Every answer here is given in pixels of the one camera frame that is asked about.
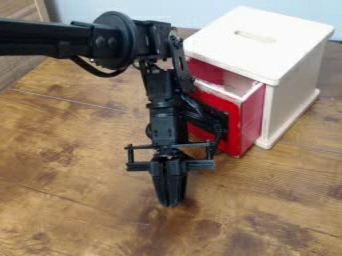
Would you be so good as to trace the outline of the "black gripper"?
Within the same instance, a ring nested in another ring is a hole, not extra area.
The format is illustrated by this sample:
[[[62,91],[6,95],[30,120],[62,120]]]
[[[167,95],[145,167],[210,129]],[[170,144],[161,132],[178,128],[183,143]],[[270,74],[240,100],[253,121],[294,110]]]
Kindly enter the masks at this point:
[[[149,171],[153,176],[154,188],[163,206],[177,206],[185,199],[187,172],[193,170],[213,170],[216,168],[216,143],[212,141],[191,143],[189,141],[187,117],[200,117],[200,114],[183,111],[181,107],[150,107],[150,124],[146,134],[151,144],[126,147],[129,154],[127,170]],[[205,147],[206,157],[194,159],[182,147]],[[154,149],[155,154],[150,161],[135,161],[137,150]]]

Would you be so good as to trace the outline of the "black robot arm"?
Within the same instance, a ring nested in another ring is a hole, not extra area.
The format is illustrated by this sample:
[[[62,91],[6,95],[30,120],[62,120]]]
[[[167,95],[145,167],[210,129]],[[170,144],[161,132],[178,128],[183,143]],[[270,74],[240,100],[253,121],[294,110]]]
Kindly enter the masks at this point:
[[[187,123],[222,128],[204,105],[191,97],[194,78],[186,62],[183,39],[169,23],[138,21],[121,12],[103,13],[94,22],[69,25],[0,18],[0,56],[42,55],[70,59],[87,72],[110,78],[129,67],[142,74],[150,109],[146,134],[155,151],[149,161],[130,160],[130,171],[151,174],[159,202],[177,206],[185,199],[187,174],[216,168],[216,140],[200,142],[206,157],[195,159],[181,151],[189,141]]]

